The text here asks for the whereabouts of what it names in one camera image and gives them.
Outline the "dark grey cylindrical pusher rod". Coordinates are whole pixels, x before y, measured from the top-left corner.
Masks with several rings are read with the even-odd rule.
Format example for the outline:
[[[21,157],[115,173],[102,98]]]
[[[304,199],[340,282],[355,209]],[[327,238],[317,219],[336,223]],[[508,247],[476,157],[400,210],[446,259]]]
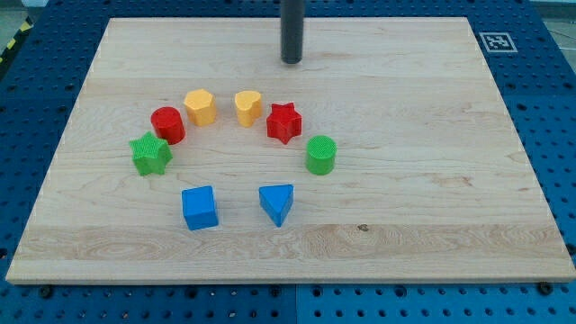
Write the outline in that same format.
[[[302,60],[303,0],[280,1],[281,60],[297,64]]]

